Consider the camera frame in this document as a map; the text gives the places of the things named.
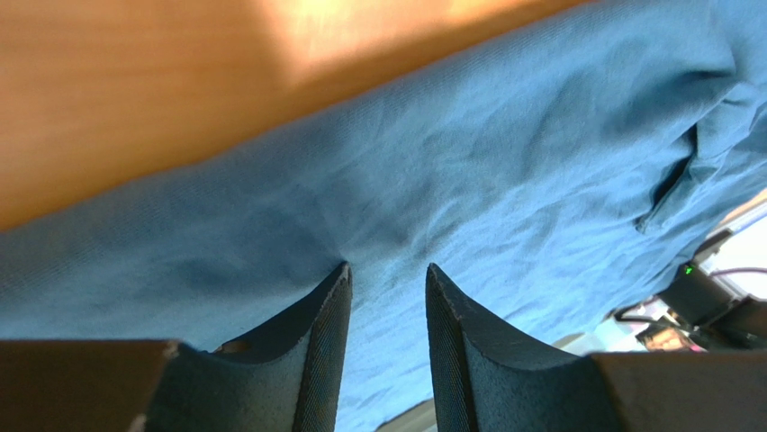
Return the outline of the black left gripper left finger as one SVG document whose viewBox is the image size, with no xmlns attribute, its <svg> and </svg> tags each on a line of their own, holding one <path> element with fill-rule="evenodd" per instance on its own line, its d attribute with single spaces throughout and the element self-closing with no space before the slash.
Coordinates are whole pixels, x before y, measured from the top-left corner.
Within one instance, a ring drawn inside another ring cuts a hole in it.
<svg viewBox="0 0 767 432">
<path fill-rule="evenodd" d="M 180 340 L 5 340 L 4 431 L 331 431 L 348 264 L 212 352 Z"/>
</svg>

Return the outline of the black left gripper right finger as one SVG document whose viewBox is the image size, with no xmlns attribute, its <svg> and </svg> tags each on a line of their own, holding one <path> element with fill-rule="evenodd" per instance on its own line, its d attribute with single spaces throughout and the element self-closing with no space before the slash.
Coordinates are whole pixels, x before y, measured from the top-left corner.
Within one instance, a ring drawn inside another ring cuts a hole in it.
<svg viewBox="0 0 767 432">
<path fill-rule="evenodd" d="M 766 354 L 571 355 L 426 273 L 429 356 L 441 431 L 763 431 Z"/>
</svg>

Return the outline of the blue t-shirt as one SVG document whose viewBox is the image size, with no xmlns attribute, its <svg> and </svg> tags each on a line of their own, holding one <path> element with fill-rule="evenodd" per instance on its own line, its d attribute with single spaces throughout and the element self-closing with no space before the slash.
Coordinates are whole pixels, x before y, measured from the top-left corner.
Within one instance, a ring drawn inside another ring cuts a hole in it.
<svg viewBox="0 0 767 432">
<path fill-rule="evenodd" d="M 211 349 L 348 262 L 339 431 L 429 398 L 429 264 L 554 342 L 766 186 L 766 4 L 599 1 L 1 237 L 1 335 Z"/>
</svg>

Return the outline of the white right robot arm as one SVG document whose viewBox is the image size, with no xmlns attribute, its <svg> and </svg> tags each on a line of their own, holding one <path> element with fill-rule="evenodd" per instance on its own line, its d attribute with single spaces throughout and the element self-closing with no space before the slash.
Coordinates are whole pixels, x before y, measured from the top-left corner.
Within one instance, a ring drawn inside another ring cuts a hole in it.
<svg viewBox="0 0 767 432">
<path fill-rule="evenodd" d="M 674 330 L 705 351 L 764 350 L 766 301 L 730 292 L 717 279 L 726 275 L 765 274 L 766 270 L 741 267 L 706 272 L 701 268 L 734 235 L 725 228 L 709 236 L 692 260 L 678 268 L 671 284 L 656 295 L 676 314 L 674 319 L 630 315 L 629 307 L 614 310 L 612 318 L 622 323 L 646 324 L 650 330 Z"/>
</svg>

